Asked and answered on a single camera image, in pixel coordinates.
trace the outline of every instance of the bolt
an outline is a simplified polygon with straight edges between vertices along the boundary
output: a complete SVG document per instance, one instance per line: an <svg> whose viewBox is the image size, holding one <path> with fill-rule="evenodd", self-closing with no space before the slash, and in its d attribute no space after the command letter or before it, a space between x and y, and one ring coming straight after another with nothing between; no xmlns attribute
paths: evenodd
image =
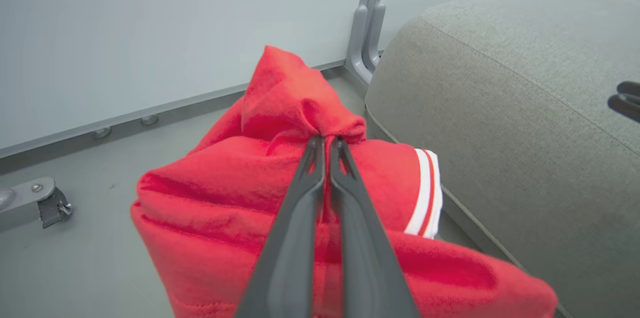
<svg viewBox="0 0 640 318"><path fill-rule="evenodd" d="M105 136L109 135L109 133L112 131L112 127L107 126L107 128L102 128L102 129L98 129L96 131L93 132L93 136L96 139L102 139Z"/></svg>
<svg viewBox="0 0 640 318"><path fill-rule="evenodd" d="M151 124L156 123L157 121L158 121L158 115L149 115L148 117L144 117L140 119L140 124L144 126L149 126Z"/></svg>

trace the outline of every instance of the red garment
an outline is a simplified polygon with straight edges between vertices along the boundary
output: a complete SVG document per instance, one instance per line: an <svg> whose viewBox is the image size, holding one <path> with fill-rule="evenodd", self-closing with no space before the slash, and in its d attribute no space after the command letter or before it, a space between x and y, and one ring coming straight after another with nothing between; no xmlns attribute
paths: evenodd
<svg viewBox="0 0 640 318"><path fill-rule="evenodd" d="M432 236L437 157L366 140L322 75L266 47L242 99L184 158L146 173L131 216L176 316L232 316L307 140L345 137L423 316L553 316L553 290L515 266ZM324 189L313 283L317 316L341 316L338 218Z"/></svg>

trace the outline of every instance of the gray cushion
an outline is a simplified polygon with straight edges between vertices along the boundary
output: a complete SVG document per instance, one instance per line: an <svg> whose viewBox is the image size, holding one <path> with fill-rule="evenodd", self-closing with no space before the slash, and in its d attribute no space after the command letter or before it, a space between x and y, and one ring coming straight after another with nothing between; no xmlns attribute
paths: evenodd
<svg viewBox="0 0 640 318"><path fill-rule="evenodd" d="M640 311L640 1L461 0L407 23L366 95L378 129L441 180L574 316Z"/></svg>

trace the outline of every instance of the gray floor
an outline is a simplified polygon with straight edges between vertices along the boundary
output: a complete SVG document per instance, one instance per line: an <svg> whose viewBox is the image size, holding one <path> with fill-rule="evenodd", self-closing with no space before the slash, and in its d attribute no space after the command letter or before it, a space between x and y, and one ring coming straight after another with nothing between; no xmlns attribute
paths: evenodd
<svg viewBox="0 0 640 318"><path fill-rule="evenodd" d="M324 73L342 103L364 113L364 90L344 67ZM115 126L0 160L0 186L53 177L74 206L71 220L38 220L0 233L0 316L173 316L130 220L135 185L147 170L184 156L241 94L160 115L157 124ZM441 237L472 245L447 217Z"/></svg>

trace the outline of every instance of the metal frame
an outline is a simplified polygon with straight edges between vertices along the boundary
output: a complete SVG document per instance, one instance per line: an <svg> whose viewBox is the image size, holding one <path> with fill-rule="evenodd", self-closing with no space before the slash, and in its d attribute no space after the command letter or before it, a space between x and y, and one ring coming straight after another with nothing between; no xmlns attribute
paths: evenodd
<svg viewBox="0 0 640 318"><path fill-rule="evenodd" d="M36 220L42 227L71 218L72 207L64 193L50 177L41 177L27 183L0 188L0 231Z"/></svg>
<svg viewBox="0 0 640 318"><path fill-rule="evenodd" d="M377 46L385 11L380 0L359 0L353 16L345 66L367 85L380 59Z"/></svg>

